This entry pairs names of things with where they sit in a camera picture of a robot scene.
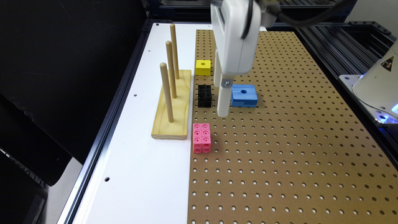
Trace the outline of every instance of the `white table surface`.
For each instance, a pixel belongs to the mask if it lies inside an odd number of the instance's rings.
[[[197,29],[211,25],[176,24],[179,67],[192,70],[192,75]],[[192,117],[187,140],[150,136],[167,40],[170,24],[154,24],[112,140],[101,154],[74,223],[187,222]]]

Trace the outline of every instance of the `cable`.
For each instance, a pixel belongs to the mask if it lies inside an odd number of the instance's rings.
[[[331,16],[334,16],[337,12],[340,10],[344,9],[348,5],[351,4],[353,0],[341,0],[339,3],[337,3],[335,6],[329,8],[325,12],[307,20],[302,20],[302,21],[296,21],[286,14],[284,14],[279,7],[277,6],[268,6],[267,7],[267,12],[273,14],[276,16],[278,19],[280,19],[282,22],[285,22],[292,27],[296,28],[302,28],[302,27],[308,27],[308,26],[313,26],[315,24],[318,24],[320,22],[323,22],[327,19],[329,19]]]
[[[245,39],[246,36],[249,33],[252,16],[253,16],[253,0],[249,0],[248,17],[247,17],[247,20],[246,20],[246,26],[244,27],[244,31],[243,31],[243,34],[242,34],[242,39]]]

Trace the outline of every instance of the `brown pegboard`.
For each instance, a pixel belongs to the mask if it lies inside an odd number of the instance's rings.
[[[196,59],[213,60],[210,30],[197,31]],[[398,223],[397,171],[293,32],[261,32],[253,69],[257,108],[216,114],[210,154],[191,154],[188,223]]]

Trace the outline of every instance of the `pink lego brick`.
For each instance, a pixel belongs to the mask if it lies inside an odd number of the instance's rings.
[[[193,148],[193,153],[202,153],[202,149],[200,147],[199,148],[194,147]]]
[[[201,141],[202,141],[201,151],[204,153],[209,153],[211,147],[210,137],[201,137]]]
[[[193,131],[201,130],[201,124],[193,124]]]
[[[203,142],[202,142],[202,140],[201,140],[201,137],[195,137],[195,138],[193,138],[193,147],[199,147],[199,148],[201,148],[201,147],[202,147],[202,144],[203,144]]]
[[[206,124],[201,124],[201,129],[202,130],[209,130],[210,131],[210,125],[208,123]]]
[[[203,132],[202,130],[194,131],[193,132],[193,137],[202,137],[203,136],[202,132]]]
[[[200,134],[203,137],[210,137],[210,131],[209,130],[201,130]]]
[[[193,124],[193,153],[209,153],[211,151],[210,125]]]
[[[210,137],[201,137],[201,146],[202,147],[210,147],[211,146]]]
[[[210,148],[208,148],[208,149],[202,149],[201,152],[202,152],[202,153],[209,153],[209,152],[210,152]]]

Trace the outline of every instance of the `wooden dowel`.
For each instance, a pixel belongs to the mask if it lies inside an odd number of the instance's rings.
[[[174,121],[174,117],[173,117],[172,99],[170,97],[169,75],[167,74],[167,65],[164,62],[160,63],[160,73],[162,74],[163,91],[164,91],[164,98],[166,101],[167,116],[169,117],[169,122],[172,123]]]
[[[175,74],[175,79],[179,79],[180,70],[178,68],[177,36],[175,35],[175,24],[170,24],[170,32],[172,33],[174,74]]]
[[[172,43],[170,41],[166,41],[166,51],[167,51],[167,61],[169,64],[169,71],[170,71],[170,84],[171,84],[171,91],[172,91],[172,98],[177,97],[177,89],[175,87],[175,78],[174,78],[174,65],[173,65],[173,50],[172,50]]]

